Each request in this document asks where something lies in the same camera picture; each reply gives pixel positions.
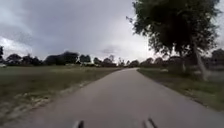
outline tree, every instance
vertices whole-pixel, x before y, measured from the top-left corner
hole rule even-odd
[[[150,57],[150,58],[146,59],[145,61],[141,62],[139,64],[139,66],[140,67],[150,67],[150,66],[152,66],[152,62],[153,62],[153,58]]]
[[[139,66],[139,61],[138,60],[134,60],[129,64],[130,68],[134,68],[134,67],[138,67]]]
[[[86,62],[90,63],[91,62],[91,57],[89,55],[86,55]]]
[[[79,61],[82,62],[82,63],[85,63],[85,62],[89,63],[89,62],[91,62],[91,58],[90,58],[89,55],[81,55],[79,57]]]
[[[33,58],[31,57],[30,54],[28,54],[27,56],[22,57],[22,63],[24,65],[31,65],[33,61]]]
[[[103,67],[116,67],[117,65],[112,62],[111,59],[105,58],[102,63]]]
[[[112,60],[109,59],[109,58],[105,58],[105,59],[103,60],[103,62],[104,62],[104,63],[110,63],[110,64],[113,63]]]
[[[0,60],[2,60],[2,55],[3,55],[3,47],[2,46],[0,46]]]
[[[50,55],[45,61],[47,65],[65,65],[65,59],[62,55]]]
[[[96,65],[101,65],[102,64],[102,61],[100,59],[98,59],[97,57],[94,58],[93,62]]]
[[[162,64],[162,62],[163,62],[163,58],[158,57],[158,58],[155,59],[154,63],[160,65],[160,64]]]
[[[34,66],[41,66],[41,65],[43,65],[43,62],[41,60],[39,60],[37,56],[35,56],[31,62],[31,64]]]
[[[114,55],[110,55],[110,56],[109,56],[109,59],[110,59],[111,62],[113,63],[113,62],[114,62]]]
[[[124,60],[123,59],[119,58],[118,66],[119,67],[124,67],[125,66],[125,63],[124,63]]]
[[[212,52],[212,59],[216,65],[224,65],[224,50],[217,49]]]
[[[6,61],[18,61],[19,62],[21,59],[22,59],[21,56],[19,56],[16,53],[13,53],[7,57]]]
[[[137,19],[135,33],[148,36],[149,46],[164,55],[175,52],[180,57],[193,50],[197,56],[202,78],[207,72],[199,51],[215,46],[215,26],[211,19],[217,15],[219,0],[136,0],[133,3]]]
[[[8,64],[8,65],[15,66],[15,65],[19,65],[19,64],[20,64],[21,59],[22,59],[21,56],[19,56],[19,55],[16,54],[16,53],[13,53],[13,54],[9,55],[9,56],[6,58],[6,61],[7,61],[7,64]]]
[[[74,63],[77,62],[79,54],[67,51],[67,52],[63,53],[62,56],[63,56],[66,63],[73,63],[74,64]]]
[[[126,66],[129,66],[129,64],[130,64],[130,61],[128,60],[127,63],[126,63]]]

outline gray cloud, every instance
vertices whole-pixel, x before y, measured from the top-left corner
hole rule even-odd
[[[93,56],[146,58],[147,39],[132,35],[125,16],[133,0],[0,0],[0,36],[44,57],[65,50]]]

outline green grass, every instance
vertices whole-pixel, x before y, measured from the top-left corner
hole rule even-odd
[[[218,111],[224,110],[223,83],[204,82],[194,76],[171,74],[158,70],[139,69],[138,71],[166,87],[191,97],[205,106]]]
[[[0,68],[0,124],[27,108],[38,106],[66,89],[97,80],[117,68]]]

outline asphalt road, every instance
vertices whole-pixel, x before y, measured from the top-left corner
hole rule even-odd
[[[224,128],[224,116],[144,76],[136,69],[112,73],[10,123],[7,128]]]

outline cloud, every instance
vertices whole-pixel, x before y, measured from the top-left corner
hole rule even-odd
[[[28,46],[42,59],[69,50],[143,60],[153,52],[125,19],[133,16],[132,1],[0,0],[0,36]]]
[[[20,56],[25,56],[29,53],[32,53],[32,48],[30,46],[14,42],[6,38],[0,38],[0,45],[4,48],[5,58],[13,53],[17,53]]]

